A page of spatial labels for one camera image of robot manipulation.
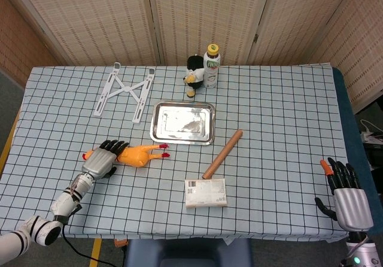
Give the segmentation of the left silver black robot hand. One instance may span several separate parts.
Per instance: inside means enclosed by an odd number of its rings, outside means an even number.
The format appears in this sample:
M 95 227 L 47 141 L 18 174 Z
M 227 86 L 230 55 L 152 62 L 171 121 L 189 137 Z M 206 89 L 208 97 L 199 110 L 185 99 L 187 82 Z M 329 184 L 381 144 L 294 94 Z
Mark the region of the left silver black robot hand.
M 128 146 L 129 142 L 118 141 L 117 139 L 105 140 L 85 160 L 81 169 L 82 173 L 89 174 L 93 181 L 110 178 L 117 169 L 114 162 Z

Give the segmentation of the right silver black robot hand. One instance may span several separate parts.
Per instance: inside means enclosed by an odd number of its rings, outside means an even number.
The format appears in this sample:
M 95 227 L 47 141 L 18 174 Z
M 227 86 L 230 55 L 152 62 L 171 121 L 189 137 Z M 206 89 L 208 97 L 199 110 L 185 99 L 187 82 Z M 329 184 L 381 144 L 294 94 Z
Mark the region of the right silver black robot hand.
M 361 188 L 355 169 L 349 164 L 335 161 L 331 157 L 320 160 L 330 191 L 334 210 L 315 198 L 317 208 L 327 217 L 337 221 L 347 232 L 367 232 L 373 227 L 373 218 L 366 192 Z

